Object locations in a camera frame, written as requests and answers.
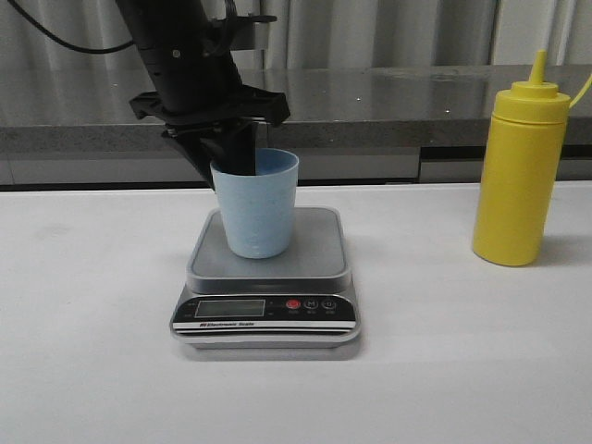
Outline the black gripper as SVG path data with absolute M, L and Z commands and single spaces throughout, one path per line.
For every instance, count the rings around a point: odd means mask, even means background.
M 221 135 L 216 138 L 216 164 L 228 174 L 254 176 L 257 125 L 250 121 L 263 121 L 277 127 L 290 116 L 285 93 L 270 92 L 245 84 L 216 105 L 201 106 L 190 111 L 168 110 L 157 92 L 143 92 L 131 99 L 129 104 L 137 119 L 155 117 L 167 126 L 161 137 L 189 161 L 212 190 L 215 189 L 210 168 L 212 159 L 202 143 L 200 133 L 196 129 L 177 128 L 211 128 L 226 121 Z

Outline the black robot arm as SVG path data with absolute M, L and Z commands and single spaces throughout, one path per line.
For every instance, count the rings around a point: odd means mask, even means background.
M 287 98 L 242 82 L 231 55 L 234 41 L 269 15 L 241 16 L 234 2 L 226 16 L 208 18 L 199 1 L 119 1 L 117 7 L 155 87 L 133 98 L 136 118 L 156 117 L 166 143 L 212 185 L 210 170 L 252 176 L 256 128 L 289 116 Z

